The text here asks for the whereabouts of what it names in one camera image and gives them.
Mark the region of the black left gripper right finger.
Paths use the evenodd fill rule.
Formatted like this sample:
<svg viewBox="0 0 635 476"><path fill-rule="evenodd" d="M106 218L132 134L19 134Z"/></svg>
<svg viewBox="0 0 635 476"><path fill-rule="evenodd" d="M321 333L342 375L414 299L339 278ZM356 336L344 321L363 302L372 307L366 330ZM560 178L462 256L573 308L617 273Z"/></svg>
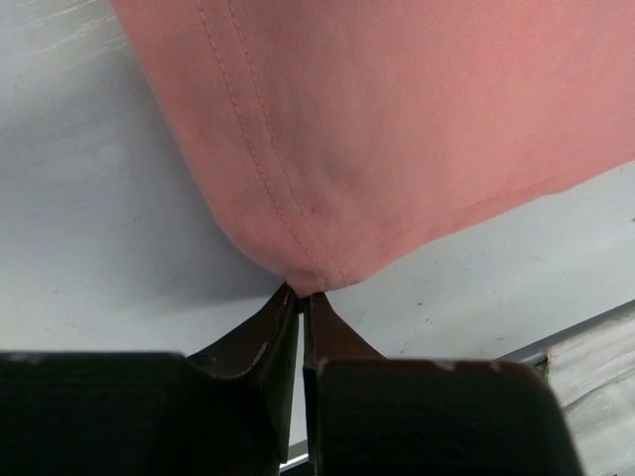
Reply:
<svg viewBox="0 0 635 476"><path fill-rule="evenodd" d="M557 399L532 367L390 359L323 294L304 303L309 456L319 475L578 475Z"/></svg>

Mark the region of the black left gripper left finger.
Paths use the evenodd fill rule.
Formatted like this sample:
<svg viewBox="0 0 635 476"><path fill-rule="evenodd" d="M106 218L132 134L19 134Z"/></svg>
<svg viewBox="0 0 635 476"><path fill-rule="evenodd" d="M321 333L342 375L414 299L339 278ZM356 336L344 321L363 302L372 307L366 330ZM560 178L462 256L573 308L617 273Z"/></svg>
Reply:
<svg viewBox="0 0 635 476"><path fill-rule="evenodd" d="M5 352L5 475L276 475L299 321L280 287L229 333L174 352Z"/></svg>

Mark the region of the pink t-shirt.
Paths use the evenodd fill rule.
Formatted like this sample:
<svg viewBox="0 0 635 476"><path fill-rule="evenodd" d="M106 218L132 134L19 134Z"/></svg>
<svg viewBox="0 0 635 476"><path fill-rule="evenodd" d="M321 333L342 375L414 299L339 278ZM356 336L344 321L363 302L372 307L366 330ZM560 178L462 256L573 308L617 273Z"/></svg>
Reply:
<svg viewBox="0 0 635 476"><path fill-rule="evenodd" d="M630 1L117 1L229 239L307 296L634 158Z"/></svg>

